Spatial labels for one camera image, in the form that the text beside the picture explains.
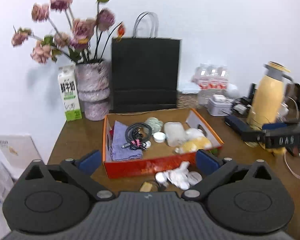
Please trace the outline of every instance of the orange box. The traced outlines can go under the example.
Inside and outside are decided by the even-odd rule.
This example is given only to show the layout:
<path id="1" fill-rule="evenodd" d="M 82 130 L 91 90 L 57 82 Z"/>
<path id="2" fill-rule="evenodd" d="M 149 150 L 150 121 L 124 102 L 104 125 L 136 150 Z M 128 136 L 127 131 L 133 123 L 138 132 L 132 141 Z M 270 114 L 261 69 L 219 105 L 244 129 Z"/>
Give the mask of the orange box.
<path id="1" fill-rule="evenodd" d="M 181 122 L 185 129 L 201 128 L 207 133 L 207 138 L 211 141 L 212 153 L 218 152 L 223 146 L 223 141 L 203 119 L 203 117 L 193 108 L 188 109 L 167 109 L 142 113 L 129 114 L 108 114 L 103 126 L 103 151 L 102 160 L 106 168 L 106 173 L 110 179 L 121 177 L 132 177 L 140 175 L 154 174 L 159 171 L 175 169 L 182 161 L 189 161 L 195 165 L 195 153 L 176 154 L 174 147 L 170 147 L 167 142 L 156 143 L 151 137 L 151 147 L 143 151 L 142 159 L 128 161 L 112 161 L 112 137 L 111 127 L 115 121 L 125 125 L 136 122 L 145 122 L 149 117 L 156 117 L 163 123 Z"/>

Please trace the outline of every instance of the pink flower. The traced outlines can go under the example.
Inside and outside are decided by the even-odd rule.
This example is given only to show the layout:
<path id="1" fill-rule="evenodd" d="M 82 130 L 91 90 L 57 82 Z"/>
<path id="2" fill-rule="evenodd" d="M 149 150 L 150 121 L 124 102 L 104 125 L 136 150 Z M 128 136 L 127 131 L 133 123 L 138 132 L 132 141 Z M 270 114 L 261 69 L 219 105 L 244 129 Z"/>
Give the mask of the pink flower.
<path id="1" fill-rule="evenodd" d="M 64 46 L 66 46 L 69 43 L 70 37 L 66 33 L 60 33 L 60 34 L 61 34 L 61 37 L 57 33 L 54 35 L 54 41 L 59 47 L 63 48 Z"/>
<path id="2" fill-rule="evenodd" d="M 98 29 L 102 32 L 109 30 L 114 22 L 114 14 L 107 8 L 102 9 L 97 15 Z"/>
<path id="3" fill-rule="evenodd" d="M 51 46 L 44 45 L 41 46 L 41 41 L 37 41 L 36 46 L 33 48 L 32 54 L 30 54 L 31 58 L 42 64 L 47 63 L 47 59 L 52 56 L 51 54 Z"/>
<path id="4" fill-rule="evenodd" d="M 32 20 L 37 22 L 46 21 L 49 17 L 49 5 L 48 4 L 34 4 L 32 8 Z"/>
<path id="5" fill-rule="evenodd" d="M 85 21 L 74 19 L 71 31 L 77 41 L 84 39 L 89 41 L 93 36 L 95 25 L 95 19 L 86 19 Z"/>
<path id="6" fill-rule="evenodd" d="M 21 45 L 25 40 L 28 40 L 28 33 L 18 32 L 12 37 L 11 44 L 13 47 Z"/>
<path id="7" fill-rule="evenodd" d="M 88 48 L 88 40 L 77 40 L 75 38 L 70 39 L 70 46 L 74 47 L 74 49 L 83 50 Z"/>
<path id="8" fill-rule="evenodd" d="M 69 8 L 69 4 L 72 3 L 72 0 L 50 0 L 50 3 L 51 10 L 59 10 L 61 12 Z"/>

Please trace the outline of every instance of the pink fuzzy vase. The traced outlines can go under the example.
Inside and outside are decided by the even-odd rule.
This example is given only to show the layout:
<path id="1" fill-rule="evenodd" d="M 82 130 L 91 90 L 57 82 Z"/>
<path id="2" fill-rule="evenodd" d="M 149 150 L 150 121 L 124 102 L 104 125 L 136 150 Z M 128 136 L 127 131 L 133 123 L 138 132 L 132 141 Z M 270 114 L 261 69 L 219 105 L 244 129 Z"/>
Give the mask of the pink fuzzy vase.
<path id="1" fill-rule="evenodd" d="M 89 120 L 102 120 L 109 113 L 110 68 L 111 65 L 106 60 L 100 63 L 76 65 L 78 95 L 84 103 L 84 115 Z"/>

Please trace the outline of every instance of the milk carton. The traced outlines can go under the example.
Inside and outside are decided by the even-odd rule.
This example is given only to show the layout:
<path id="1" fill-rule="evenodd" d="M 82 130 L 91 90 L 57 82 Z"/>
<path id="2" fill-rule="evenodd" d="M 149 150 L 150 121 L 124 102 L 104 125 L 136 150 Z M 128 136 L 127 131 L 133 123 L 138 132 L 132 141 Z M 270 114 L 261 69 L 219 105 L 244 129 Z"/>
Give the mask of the milk carton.
<path id="1" fill-rule="evenodd" d="M 58 82 L 61 99 L 65 107 L 66 119 L 67 121 L 81 119 L 82 114 L 74 76 L 74 65 L 62 67 L 59 70 Z"/>

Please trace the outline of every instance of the yellow thermos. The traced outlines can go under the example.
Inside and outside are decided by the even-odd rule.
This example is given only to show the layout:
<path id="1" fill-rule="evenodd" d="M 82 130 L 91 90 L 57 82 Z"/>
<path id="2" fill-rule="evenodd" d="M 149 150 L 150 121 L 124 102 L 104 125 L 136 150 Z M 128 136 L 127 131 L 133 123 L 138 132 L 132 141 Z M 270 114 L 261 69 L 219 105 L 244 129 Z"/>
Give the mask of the yellow thermos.
<path id="1" fill-rule="evenodd" d="M 291 77 L 283 73 L 290 72 L 284 66 L 275 62 L 268 62 L 265 67 L 268 69 L 267 74 L 259 83 L 247 118 L 247 123 L 251 127 L 259 129 L 265 123 L 275 122 L 284 97 L 282 78 L 292 81 Z"/>

